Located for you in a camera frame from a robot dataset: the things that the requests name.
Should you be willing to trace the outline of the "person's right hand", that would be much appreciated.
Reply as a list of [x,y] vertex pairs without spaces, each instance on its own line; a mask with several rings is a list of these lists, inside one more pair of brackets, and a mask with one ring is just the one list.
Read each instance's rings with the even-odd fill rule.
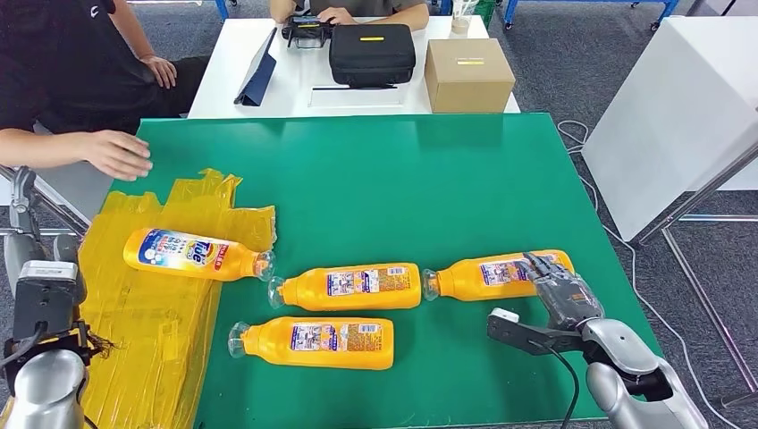
[[125,132],[88,132],[82,145],[82,158],[117,180],[135,181],[153,168],[148,143]]

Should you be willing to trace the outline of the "person's left hand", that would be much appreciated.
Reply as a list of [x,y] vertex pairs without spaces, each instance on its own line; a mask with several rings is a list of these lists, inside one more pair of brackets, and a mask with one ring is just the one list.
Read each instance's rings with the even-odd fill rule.
[[139,60],[153,72],[161,88],[174,88],[176,86],[178,72],[170,61],[157,55],[144,55]]

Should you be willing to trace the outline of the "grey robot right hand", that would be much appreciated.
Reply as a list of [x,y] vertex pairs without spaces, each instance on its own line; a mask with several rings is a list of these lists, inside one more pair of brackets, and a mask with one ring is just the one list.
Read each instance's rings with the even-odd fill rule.
[[548,312],[549,328],[575,331],[585,321],[605,316],[600,301],[578,273],[548,257],[531,252],[522,255],[526,262],[518,265]]

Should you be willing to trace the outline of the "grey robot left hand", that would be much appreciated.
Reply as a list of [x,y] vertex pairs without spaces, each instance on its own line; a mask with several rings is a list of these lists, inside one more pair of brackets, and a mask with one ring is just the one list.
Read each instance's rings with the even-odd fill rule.
[[[79,244],[84,237],[83,227],[66,217],[63,210],[44,196],[35,186],[37,175],[27,166],[17,170],[1,168],[1,175],[11,183],[12,193],[9,208],[10,230],[4,236],[4,264],[11,286],[16,293],[16,284],[22,266],[31,260],[63,261],[79,263]],[[34,208],[37,204],[49,208],[68,225],[56,233],[53,246],[48,248],[42,240]]]

